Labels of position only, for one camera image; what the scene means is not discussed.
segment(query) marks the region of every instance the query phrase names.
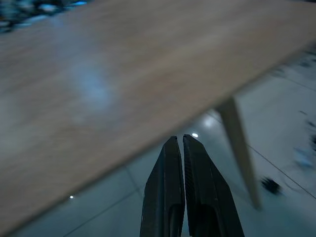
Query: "dark object on floor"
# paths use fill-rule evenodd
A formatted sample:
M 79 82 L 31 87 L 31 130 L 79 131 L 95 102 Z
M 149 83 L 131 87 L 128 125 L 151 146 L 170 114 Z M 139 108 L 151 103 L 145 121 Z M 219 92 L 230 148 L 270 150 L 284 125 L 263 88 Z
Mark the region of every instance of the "dark object on floor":
M 270 178 L 265 177 L 261 180 L 261 184 L 266 190 L 275 195 L 279 194 L 281 191 L 280 185 Z

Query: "tile grout line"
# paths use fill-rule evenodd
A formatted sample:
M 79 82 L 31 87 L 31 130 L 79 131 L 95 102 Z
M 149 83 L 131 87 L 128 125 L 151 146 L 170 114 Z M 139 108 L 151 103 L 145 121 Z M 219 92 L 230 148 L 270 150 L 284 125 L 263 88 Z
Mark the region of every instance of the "tile grout line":
M 131 182 L 133 183 L 136 192 L 138 193 L 139 197 L 140 197 L 141 200 L 142 200 L 142 199 L 143 199 L 143 195 L 142 195 L 141 192 L 140 192 L 140 189 L 141 189 L 142 187 L 140 188 L 140 187 L 137 186 L 136 181 L 133 179 L 133 176 L 132 176 L 131 172 L 129 171 L 129 169 L 128 169 L 126 166 L 125 166 L 125 170 L 126 170 L 126 172 L 127 172 L 127 175 L 129 176 Z
M 289 79 L 289 78 L 286 78 L 286 77 L 283 77 L 283 79 L 284 79 L 284 80 L 287 80 L 287 81 L 290 81 L 290 82 L 292 82 L 292 83 L 294 83 L 294 84 L 297 84 L 297 85 L 299 85 L 299 86 L 301 86 L 301 87 L 303 87 L 303 88 L 305 88 L 305 89 L 308 89 L 308 90 L 311 90 L 311 91 L 313 91 L 313 92 L 316 92 L 315 89 L 312 89 L 312 88 L 310 88 L 310 87 L 308 87 L 308 86 L 306 86 L 306 85 L 304 85 L 304 84 L 301 84 L 301 83 L 299 83 L 299 82 L 297 82 L 297 81 L 294 81 L 294 80 L 292 80 L 292 79 Z
M 80 225 L 78 225 L 77 227 L 75 227 L 74 229 L 72 229 L 71 231 L 69 231 L 68 233 L 66 233 L 65 235 L 63 235 L 63 237 L 66 237 L 68 235 L 70 235 L 71 233 L 75 232 L 76 230 L 80 229 L 82 226 L 84 226 L 85 224 L 87 224 L 88 222 L 94 220 L 95 218 L 97 218 L 98 216 L 102 215 L 103 213 L 105 213 L 106 211 L 110 210 L 112 207 L 114 207 L 115 205 L 119 204 L 120 202 L 124 201 L 125 199 L 129 198 L 130 196 L 132 196 L 135 192 L 137 192 L 137 190 L 132 191 L 131 193 L 127 194 L 126 196 L 122 197 L 121 199 L 119 199 L 118 201 L 114 202 L 113 204 L 111 204 L 110 206 L 108 206 L 107 208 L 105 208 L 104 210 L 100 211 L 99 213 L 95 214 L 94 216 L 90 217 L 88 220 L 84 221 L 83 223 L 81 223 Z
M 299 185 L 295 180 L 293 180 L 291 177 L 289 177 L 286 173 L 284 173 L 281 169 L 279 169 L 276 165 L 274 165 L 271 161 L 269 161 L 267 158 L 265 158 L 260 152 L 258 152 L 256 149 L 254 149 L 252 146 L 248 145 L 255 153 L 260 155 L 263 159 L 265 159 L 267 162 L 269 162 L 274 168 L 276 168 L 278 171 L 280 171 L 282 174 L 284 174 L 287 178 L 289 178 L 293 183 L 295 183 L 297 186 L 299 186 L 302 190 L 304 190 L 308 195 L 310 195 L 312 198 L 316 200 L 316 197 L 312 195 L 308 190 L 303 188 L 301 185 Z

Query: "light wood table leg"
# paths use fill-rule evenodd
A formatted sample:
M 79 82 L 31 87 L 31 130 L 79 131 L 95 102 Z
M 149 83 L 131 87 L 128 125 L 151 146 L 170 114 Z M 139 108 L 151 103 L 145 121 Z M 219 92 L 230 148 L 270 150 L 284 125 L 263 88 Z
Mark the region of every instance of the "light wood table leg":
M 261 208 L 261 202 L 258 193 L 255 173 L 251 163 L 251 157 L 248 151 L 246 138 L 243 133 L 238 108 L 234 98 L 225 101 L 217 108 L 222 117 L 226 134 L 235 155 L 236 162 L 248 189 L 253 206 L 256 209 Z

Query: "floor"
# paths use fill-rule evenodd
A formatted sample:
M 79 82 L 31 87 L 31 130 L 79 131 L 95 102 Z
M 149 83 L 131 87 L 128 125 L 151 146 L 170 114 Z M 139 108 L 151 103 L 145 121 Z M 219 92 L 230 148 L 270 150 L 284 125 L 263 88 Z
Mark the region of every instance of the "floor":
M 279 196 L 260 187 L 262 211 L 250 204 L 216 112 L 207 112 L 176 134 L 198 134 L 231 187 L 246 237 L 316 236 L 316 172 L 300 169 L 294 150 L 310 149 L 306 119 L 316 115 L 315 60 L 306 52 L 237 95 L 257 180 L 268 176 L 282 187 Z M 146 151 L 12 236 L 139 236 L 144 185 L 160 148 Z M 187 220 L 182 236 L 189 236 Z

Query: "table top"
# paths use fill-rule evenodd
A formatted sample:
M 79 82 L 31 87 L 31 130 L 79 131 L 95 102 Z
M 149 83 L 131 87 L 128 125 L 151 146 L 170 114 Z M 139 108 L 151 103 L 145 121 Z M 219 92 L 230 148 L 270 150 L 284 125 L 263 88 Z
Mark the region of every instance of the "table top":
M 315 22 L 289 0 L 95 0 L 2 35 L 0 235 L 311 43 Z

